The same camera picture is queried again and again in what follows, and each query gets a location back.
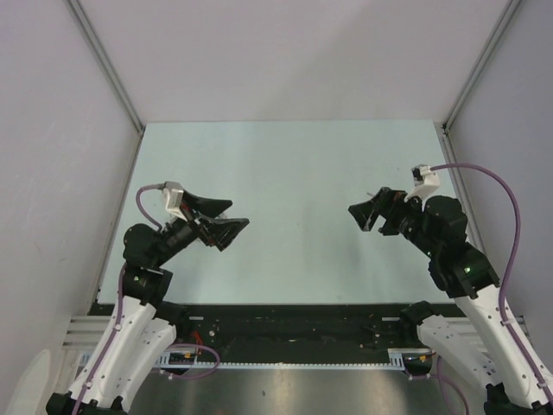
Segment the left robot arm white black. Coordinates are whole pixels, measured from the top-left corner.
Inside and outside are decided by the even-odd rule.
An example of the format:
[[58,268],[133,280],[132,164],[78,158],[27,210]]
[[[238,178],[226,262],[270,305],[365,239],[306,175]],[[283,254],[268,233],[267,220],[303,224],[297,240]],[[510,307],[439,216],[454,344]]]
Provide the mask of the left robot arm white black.
[[193,244],[224,251],[248,225],[245,218],[227,219],[230,200],[200,197],[175,182],[141,187],[162,193],[171,219],[166,224],[144,217],[124,234],[124,264],[118,277],[117,301],[92,356],[64,393],[53,393],[49,414],[126,414],[156,360],[191,335],[185,306],[165,301],[173,277],[164,265]]

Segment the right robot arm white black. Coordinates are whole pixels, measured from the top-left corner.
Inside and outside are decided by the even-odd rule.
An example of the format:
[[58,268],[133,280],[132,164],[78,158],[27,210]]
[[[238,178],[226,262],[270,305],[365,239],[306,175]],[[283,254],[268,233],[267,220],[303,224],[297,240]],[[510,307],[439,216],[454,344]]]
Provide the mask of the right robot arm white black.
[[429,259],[429,275],[472,324],[485,351],[452,328],[427,302],[402,312],[400,340],[435,350],[465,381],[483,390],[487,414],[550,414],[552,374],[539,360],[512,312],[499,304],[499,277],[486,255],[467,241],[467,216],[455,198],[422,201],[381,188],[369,201],[348,209],[367,232],[401,235]]

